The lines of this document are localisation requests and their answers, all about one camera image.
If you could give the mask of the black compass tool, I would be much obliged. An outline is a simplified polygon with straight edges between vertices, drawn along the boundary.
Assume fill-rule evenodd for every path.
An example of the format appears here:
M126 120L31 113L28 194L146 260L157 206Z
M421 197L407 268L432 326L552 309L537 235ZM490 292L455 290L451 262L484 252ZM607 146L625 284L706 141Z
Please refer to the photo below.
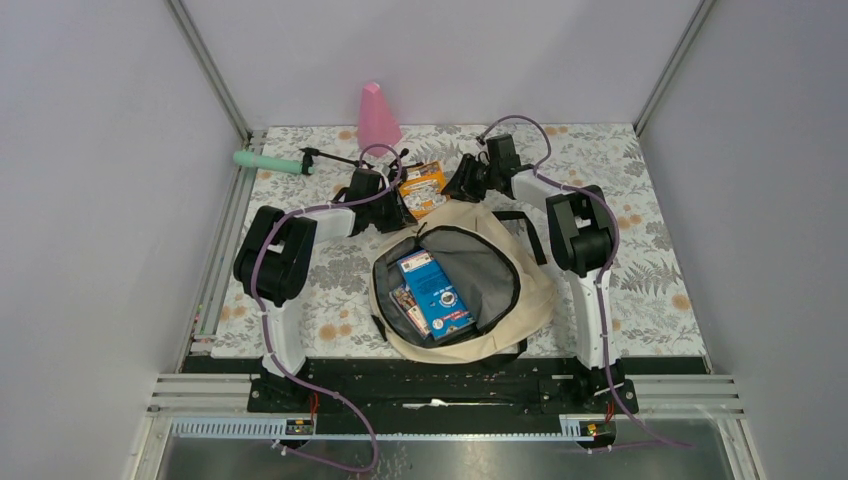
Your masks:
M337 155L333 155L333 154L330 154L330 153L323 152L319 149L312 148L312 147L300 148L300 151L303 153L301 166L304 167L304 168L313 166L315 157L322 157L322 158L331 159L331 160L338 161L338 162L341 162L341 163L344 163L344 164L347 164L347 165L352 165L354 167L365 166L369 169L374 168L374 165L367 162L367 161L359 162L358 160L340 157L340 156L337 156Z

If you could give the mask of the blue booklet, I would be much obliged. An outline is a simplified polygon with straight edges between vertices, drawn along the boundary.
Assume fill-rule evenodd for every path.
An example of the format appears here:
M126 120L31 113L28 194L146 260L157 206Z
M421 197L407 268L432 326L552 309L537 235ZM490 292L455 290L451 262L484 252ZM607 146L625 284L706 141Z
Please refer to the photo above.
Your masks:
M396 266L436 342L444 342L472 326L474 319L469 309L430 252L413 252L397 260Z

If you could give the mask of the beige canvas backpack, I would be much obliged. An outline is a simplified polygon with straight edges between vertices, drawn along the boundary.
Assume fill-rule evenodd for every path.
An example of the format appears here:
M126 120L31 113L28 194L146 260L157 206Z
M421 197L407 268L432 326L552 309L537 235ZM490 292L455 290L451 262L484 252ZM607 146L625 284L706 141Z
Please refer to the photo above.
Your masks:
M390 293L404 284L399 261L425 250L443 268L474 325L444 340L423 337ZM369 300L381 335L404 358L426 364L468 364L505 349L524 350L550 323L555 282L533 223L521 210L491 211L451 200L391 236L372 263Z

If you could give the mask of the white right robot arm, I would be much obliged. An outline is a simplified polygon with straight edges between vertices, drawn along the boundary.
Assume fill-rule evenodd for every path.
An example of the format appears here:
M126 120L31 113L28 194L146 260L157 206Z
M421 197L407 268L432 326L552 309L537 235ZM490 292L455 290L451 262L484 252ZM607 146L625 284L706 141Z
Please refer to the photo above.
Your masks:
M552 155L550 144L543 157L530 164L520 159L507 134L494 136L485 129L476 141L479 153L462 157L443 194L480 202L494 190L545 213L550 250L569 282L581 342L576 355L580 366L574 374L575 402L589 412L605 407L608 416L633 417L625 402L628 391L620 356L611 340L609 290L619 226L602 190L567 185L544 175L541 167Z

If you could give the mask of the green tube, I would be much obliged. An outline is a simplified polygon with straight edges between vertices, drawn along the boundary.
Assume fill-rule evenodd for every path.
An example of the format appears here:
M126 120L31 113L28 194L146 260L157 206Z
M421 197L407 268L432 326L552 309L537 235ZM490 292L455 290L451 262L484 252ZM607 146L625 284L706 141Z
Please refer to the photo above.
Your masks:
M314 171L310 161L280 159L246 150L236 151L232 159L235 164L245 168L257 168L296 175L312 175Z

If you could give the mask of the blue picture book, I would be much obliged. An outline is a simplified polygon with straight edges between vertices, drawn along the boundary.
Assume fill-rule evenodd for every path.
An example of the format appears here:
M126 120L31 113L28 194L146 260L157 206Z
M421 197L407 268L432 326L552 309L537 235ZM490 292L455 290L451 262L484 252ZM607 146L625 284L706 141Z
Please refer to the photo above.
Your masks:
M427 338L431 334L430 326L406 284L391 290L390 298L422 338Z

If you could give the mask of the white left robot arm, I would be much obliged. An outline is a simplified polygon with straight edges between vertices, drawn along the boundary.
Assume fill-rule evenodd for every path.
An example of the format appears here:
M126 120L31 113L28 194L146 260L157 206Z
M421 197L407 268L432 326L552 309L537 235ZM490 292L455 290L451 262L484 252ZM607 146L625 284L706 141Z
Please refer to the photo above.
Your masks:
M300 344L298 296L307 283L316 245L359 235L373 227L391 233L415 223L399 185L409 155L386 144L364 148L350 184L333 199L290 212L262 206L253 217L233 264L233 277L261 312L264 368L279 377L272 398L288 411L309 401L311 385L297 373L306 362Z

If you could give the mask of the orange booklet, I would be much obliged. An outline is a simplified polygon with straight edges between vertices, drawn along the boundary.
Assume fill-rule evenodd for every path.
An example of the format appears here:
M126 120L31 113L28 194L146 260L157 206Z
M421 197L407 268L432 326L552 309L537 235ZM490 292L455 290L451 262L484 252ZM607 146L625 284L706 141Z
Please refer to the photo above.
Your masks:
M421 219L449 200L442 193L446 185L442 163L433 161L407 168L399 191L409 212Z

